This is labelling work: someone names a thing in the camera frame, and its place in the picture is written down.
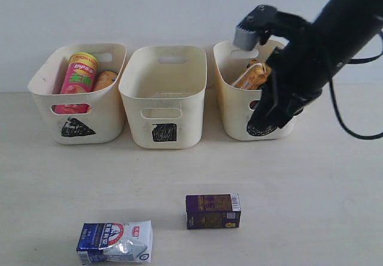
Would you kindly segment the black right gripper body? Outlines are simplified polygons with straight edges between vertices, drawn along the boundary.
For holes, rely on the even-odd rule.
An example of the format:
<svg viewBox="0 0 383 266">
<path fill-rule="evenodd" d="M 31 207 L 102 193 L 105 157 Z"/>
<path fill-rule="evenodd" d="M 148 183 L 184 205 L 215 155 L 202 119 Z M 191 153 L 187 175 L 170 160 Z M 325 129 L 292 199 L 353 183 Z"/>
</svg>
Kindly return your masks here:
<svg viewBox="0 0 383 266">
<path fill-rule="evenodd" d="M 272 67 L 269 78 L 275 77 L 284 89 L 284 97 L 304 98 L 305 107 L 322 94 L 327 84 L 323 46 L 316 36 L 289 42 L 283 49 L 275 48 L 267 63 Z"/>
</svg>

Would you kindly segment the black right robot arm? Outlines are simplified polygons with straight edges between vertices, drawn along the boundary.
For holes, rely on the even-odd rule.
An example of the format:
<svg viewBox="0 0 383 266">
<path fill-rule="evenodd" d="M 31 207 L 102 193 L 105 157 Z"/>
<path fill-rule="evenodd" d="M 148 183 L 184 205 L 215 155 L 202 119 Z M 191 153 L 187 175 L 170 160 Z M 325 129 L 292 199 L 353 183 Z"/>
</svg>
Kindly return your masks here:
<svg viewBox="0 0 383 266">
<path fill-rule="evenodd" d="M 262 136 L 283 128 L 319 98 L 325 85 L 356 54 L 382 35 L 382 0 L 329 0 L 313 22 L 295 14 L 259 5 L 236 27 L 234 43 L 250 51 L 271 36 L 287 40 L 274 48 L 266 63 L 271 73 L 261 85 L 262 95 L 247 130 Z"/>
</svg>

